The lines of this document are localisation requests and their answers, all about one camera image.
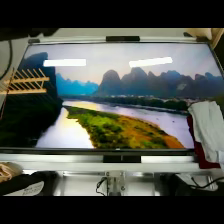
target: red cloth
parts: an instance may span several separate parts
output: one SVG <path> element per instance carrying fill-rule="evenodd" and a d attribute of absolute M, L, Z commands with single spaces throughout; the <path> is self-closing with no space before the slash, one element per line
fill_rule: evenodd
<path fill-rule="evenodd" d="M 219 163 L 210 163 L 205 159 L 205 153 L 204 153 L 204 150 L 202 148 L 201 143 L 195 141 L 194 128 L 193 128 L 193 118 L 192 118 L 191 115 L 187 117 L 187 123 L 188 123 L 188 126 L 189 126 L 189 131 L 190 131 L 191 136 L 192 136 L 193 141 L 194 141 L 194 150 L 195 150 L 195 153 L 198 156 L 200 169 L 220 168 Z"/>

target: grassy riverbank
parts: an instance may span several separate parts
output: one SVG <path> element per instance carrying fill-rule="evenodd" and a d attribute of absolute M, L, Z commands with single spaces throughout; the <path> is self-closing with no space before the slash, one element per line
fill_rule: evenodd
<path fill-rule="evenodd" d="M 78 122 L 87 130 L 95 148 L 184 148 L 173 136 L 169 136 L 153 123 L 139 119 L 64 106 L 69 119 Z"/>

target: television screen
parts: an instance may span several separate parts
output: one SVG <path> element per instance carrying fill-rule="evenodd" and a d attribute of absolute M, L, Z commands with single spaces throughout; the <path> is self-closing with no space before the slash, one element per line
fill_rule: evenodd
<path fill-rule="evenodd" d="M 224 102 L 202 43 L 30 45 L 1 82 L 0 147 L 191 149 L 188 107 Z"/>

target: black border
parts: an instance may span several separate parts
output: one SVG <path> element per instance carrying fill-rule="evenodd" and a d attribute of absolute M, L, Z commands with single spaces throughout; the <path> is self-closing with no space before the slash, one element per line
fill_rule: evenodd
<path fill-rule="evenodd" d="M 27 45 L 27 48 L 23 54 L 23 57 L 21 59 L 24 59 L 25 54 L 27 53 L 27 50 L 30 46 L 35 45 L 55 45 L 59 44 L 58 42 L 61 42 L 61 40 L 52 40 L 52 42 L 49 43 L 29 43 Z M 163 44 L 163 43 L 169 43 L 169 44 L 206 44 L 212 55 L 213 58 L 220 70 L 220 73 L 224 79 L 224 71 L 222 69 L 222 66 L 214 52 L 214 50 L 211 48 L 210 44 L 207 42 L 171 42 L 171 41 L 152 41 L 152 42 L 139 42 L 139 41 L 110 41 L 110 42 L 86 42 L 86 43 L 78 43 L 73 41 L 68 43 L 60 43 L 60 44 L 113 44 L 113 43 L 140 43 L 140 44 L 150 44 L 150 43 L 157 43 L 157 44 Z M 194 148 L 188 148 L 188 149 L 68 149 L 68 148 L 60 148 L 60 149 L 50 149 L 49 148 L 15 148 L 15 147 L 0 147 L 0 153 L 6 153 L 6 154 L 37 154 L 37 155 L 108 155 L 108 156 L 193 156 L 194 155 Z"/>

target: fabric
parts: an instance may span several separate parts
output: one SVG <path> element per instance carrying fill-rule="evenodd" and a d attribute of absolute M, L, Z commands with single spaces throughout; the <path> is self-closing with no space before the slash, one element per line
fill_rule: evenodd
<path fill-rule="evenodd" d="M 224 33 L 224 28 L 186 28 L 186 31 L 193 37 L 207 37 L 214 49 Z"/>
<path fill-rule="evenodd" d="M 194 150 L 195 154 L 198 156 L 198 163 L 200 169 L 213 169 L 213 168 L 220 168 L 219 163 L 210 163 L 205 159 L 204 150 L 200 142 L 196 142 L 194 138 L 194 128 L 193 128 L 193 118 L 191 115 L 187 117 L 187 123 L 189 126 L 189 131 L 194 141 Z"/>
<path fill-rule="evenodd" d="M 22 173 L 22 169 L 13 163 L 0 163 L 0 183 L 11 180 Z"/>
<path fill-rule="evenodd" d="M 216 102 L 199 102 L 188 109 L 193 118 L 194 137 L 202 144 L 205 159 L 219 162 L 218 151 L 224 152 L 224 120 Z"/>

